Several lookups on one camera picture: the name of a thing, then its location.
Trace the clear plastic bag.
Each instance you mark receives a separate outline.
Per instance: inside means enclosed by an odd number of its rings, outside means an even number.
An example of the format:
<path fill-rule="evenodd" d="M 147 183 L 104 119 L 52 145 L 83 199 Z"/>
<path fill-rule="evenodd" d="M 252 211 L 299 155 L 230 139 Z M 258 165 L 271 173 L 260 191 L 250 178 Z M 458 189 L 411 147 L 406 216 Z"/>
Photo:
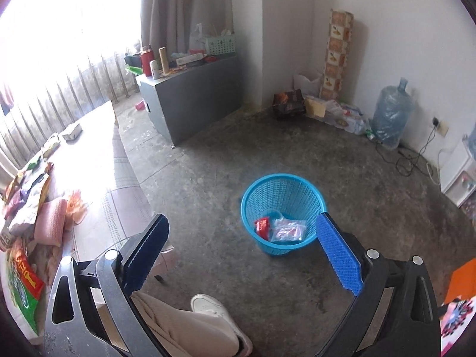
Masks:
<path fill-rule="evenodd" d="M 270 241 L 277 243 L 302 242 L 307 234 L 307 223 L 287 218 L 274 219 L 271 223 Z"/>

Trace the red orange snack wrappers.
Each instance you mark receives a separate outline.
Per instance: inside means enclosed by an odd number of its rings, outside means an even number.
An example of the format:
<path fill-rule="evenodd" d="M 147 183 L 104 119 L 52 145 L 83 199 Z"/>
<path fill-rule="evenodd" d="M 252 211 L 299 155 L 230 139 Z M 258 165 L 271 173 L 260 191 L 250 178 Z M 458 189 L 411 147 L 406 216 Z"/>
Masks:
<path fill-rule="evenodd" d="M 270 239 L 270 218 L 268 216 L 260 217 L 255 221 L 255 232 L 263 240 Z"/>

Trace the white sneaker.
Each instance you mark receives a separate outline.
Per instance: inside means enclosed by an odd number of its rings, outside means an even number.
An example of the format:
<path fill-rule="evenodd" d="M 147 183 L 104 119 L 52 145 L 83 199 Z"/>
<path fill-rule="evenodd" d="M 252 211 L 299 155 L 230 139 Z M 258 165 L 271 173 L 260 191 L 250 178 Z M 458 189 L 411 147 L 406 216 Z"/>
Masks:
<path fill-rule="evenodd" d="M 190 300 L 190 306 L 193 312 L 199 314 L 212 315 L 221 317 L 228 325 L 231 326 L 233 332 L 239 340 L 239 350 L 237 356 L 250 356 L 253 352 L 253 343 L 249 337 L 239 328 L 225 306 L 215 298 L 206 294 L 197 294 Z"/>

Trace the blue plastic waste basket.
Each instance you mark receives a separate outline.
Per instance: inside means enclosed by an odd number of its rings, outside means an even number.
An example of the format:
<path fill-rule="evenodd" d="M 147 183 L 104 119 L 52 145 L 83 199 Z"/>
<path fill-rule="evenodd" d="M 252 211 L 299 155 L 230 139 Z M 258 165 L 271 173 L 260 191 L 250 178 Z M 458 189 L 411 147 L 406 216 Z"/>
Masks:
<path fill-rule="evenodd" d="M 315 221 L 327 211 L 321 192 L 309 181 L 287 173 L 274 173 L 254 181 L 246 189 L 240 203 L 240 217 L 256 245 L 269 256 L 304 248 L 316 240 Z M 256 220 L 268 217 L 304 221 L 306 235 L 300 242 L 270 242 L 256 233 Z"/>

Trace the beige trouser leg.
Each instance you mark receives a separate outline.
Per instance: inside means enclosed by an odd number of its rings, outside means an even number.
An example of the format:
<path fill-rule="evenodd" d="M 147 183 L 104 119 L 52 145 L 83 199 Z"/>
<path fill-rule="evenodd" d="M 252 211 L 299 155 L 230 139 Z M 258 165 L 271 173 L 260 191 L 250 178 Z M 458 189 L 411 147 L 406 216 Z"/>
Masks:
<path fill-rule="evenodd" d="M 175 309 L 142 292 L 134 292 L 131 300 L 171 356 L 238 355 L 239 338 L 224 318 Z"/>

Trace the floral plastic tablecloth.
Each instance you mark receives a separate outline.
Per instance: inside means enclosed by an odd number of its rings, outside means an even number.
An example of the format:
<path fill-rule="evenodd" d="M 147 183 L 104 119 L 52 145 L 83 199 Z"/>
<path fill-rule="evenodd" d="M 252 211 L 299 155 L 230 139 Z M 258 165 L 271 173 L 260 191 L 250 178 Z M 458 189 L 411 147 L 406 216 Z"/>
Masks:
<path fill-rule="evenodd" d="M 123 245 L 126 238 L 142 232 L 155 214 L 127 157 L 111 103 L 78 122 L 82 133 L 72 143 L 62 141 L 52 154 L 48 198 L 80 191 L 87 213 L 65 233 L 63 253 L 85 261 Z"/>

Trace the green red snack bag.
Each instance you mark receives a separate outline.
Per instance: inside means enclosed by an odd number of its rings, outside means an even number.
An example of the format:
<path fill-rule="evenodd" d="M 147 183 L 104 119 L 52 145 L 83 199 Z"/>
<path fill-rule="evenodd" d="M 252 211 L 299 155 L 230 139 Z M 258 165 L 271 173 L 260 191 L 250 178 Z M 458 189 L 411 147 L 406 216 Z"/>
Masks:
<path fill-rule="evenodd" d="M 7 256 L 7 285 L 17 312 L 16 322 L 27 339 L 34 340 L 43 331 L 41 325 L 44 282 L 30 264 L 24 240 L 18 238 Z"/>

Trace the small gold carton box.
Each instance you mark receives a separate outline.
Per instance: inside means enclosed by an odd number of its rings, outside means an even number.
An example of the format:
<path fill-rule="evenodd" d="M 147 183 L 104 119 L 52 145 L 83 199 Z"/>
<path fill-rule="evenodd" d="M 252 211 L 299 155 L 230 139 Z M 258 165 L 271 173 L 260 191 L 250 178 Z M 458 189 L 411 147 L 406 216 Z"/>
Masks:
<path fill-rule="evenodd" d="M 60 133 L 61 138 L 67 143 L 77 140 L 83 132 L 82 125 L 79 122 L 70 124 Z"/>

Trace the blue water jug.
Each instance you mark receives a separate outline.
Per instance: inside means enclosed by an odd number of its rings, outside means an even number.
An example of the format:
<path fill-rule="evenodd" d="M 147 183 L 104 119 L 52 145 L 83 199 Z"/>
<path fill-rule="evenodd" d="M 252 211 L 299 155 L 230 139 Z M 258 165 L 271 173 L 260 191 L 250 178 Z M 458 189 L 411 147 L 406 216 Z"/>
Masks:
<path fill-rule="evenodd" d="M 399 85 L 383 88 L 370 122 L 377 140 L 388 150 L 397 149 L 415 110 L 415 101 L 406 91 L 407 85 L 408 80 L 402 77 Z"/>

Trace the grey cabinet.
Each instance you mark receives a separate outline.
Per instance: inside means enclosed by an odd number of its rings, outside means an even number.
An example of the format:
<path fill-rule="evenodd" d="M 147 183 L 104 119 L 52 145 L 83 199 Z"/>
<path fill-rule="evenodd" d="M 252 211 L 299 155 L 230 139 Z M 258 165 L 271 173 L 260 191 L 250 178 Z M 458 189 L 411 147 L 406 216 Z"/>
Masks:
<path fill-rule="evenodd" d="M 238 57 L 220 57 L 158 80 L 136 78 L 149 119 L 159 134 L 178 146 L 238 110 L 243 101 Z"/>

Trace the dark cardboard box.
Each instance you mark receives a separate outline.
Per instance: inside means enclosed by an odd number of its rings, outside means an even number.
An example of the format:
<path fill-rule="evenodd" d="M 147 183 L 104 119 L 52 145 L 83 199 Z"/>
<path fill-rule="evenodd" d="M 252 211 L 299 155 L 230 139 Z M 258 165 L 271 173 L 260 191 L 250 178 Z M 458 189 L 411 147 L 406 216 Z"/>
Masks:
<path fill-rule="evenodd" d="M 273 113 L 277 119 L 288 119 L 306 113 L 301 89 L 276 93 L 273 96 Z"/>

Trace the metal window railing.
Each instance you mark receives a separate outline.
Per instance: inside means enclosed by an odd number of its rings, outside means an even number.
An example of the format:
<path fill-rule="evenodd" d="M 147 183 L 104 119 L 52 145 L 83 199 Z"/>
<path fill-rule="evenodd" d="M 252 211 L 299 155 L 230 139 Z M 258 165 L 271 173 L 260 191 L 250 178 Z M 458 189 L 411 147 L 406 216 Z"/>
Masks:
<path fill-rule="evenodd" d="M 84 60 L 52 82 L 28 84 L 23 92 L 4 88 L 1 99 L 11 99 L 13 107 L 1 115 L 1 152 L 22 167 L 53 133 L 107 101 L 117 103 L 138 91 L 134 75 L 118 54 Z"/>

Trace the red thermos bottle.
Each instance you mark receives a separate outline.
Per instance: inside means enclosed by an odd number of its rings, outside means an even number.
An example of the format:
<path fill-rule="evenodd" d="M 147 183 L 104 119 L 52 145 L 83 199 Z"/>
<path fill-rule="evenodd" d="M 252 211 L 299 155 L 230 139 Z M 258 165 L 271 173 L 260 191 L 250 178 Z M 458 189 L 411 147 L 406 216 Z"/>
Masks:
<path fill-rule="evenodd" d="M 145 76 L 153 76 L 150 63 L 154 61 L 156 58 L 154 56 L 153 49 L 151 45 L 145 45 L 140 50 L 140 60 L 142 63 L 142 69 L 144 71 Z"/>

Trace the green plastic basket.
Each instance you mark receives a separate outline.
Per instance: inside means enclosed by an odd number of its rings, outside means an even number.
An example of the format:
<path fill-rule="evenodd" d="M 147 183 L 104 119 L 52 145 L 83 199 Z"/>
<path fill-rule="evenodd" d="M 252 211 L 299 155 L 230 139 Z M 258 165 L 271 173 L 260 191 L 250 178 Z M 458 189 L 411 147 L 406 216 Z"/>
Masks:
<path fill-rule="evenodd" d="M 206 54 L 219 56 L 236 52 L 235 35 L 203 36 Z"/>

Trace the patterned tall roll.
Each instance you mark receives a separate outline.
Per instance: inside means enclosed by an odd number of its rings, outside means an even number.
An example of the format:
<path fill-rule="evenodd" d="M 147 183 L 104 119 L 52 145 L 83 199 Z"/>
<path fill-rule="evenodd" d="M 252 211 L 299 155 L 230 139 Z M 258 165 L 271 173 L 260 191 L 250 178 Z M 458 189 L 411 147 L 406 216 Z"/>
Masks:
<path fill-rule="evenodd" d="M 353 34 L 354 16 L 345 10 L 331 10 L 328 41 L 323 67 L 320 97 L 336 100 L 339 97 Z"/>

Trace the grey curtain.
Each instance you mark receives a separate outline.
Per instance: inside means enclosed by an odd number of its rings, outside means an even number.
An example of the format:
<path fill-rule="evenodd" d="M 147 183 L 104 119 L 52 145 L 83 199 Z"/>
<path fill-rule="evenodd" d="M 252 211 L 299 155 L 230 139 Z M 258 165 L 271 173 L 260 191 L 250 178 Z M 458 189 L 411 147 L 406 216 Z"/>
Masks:
<path fill-rule="evenodd" d="M 141 0 L 140 44 L 155 52 L 187 52 L 198 24 L 206 35 L 232 31 L 232 0 Z"/>

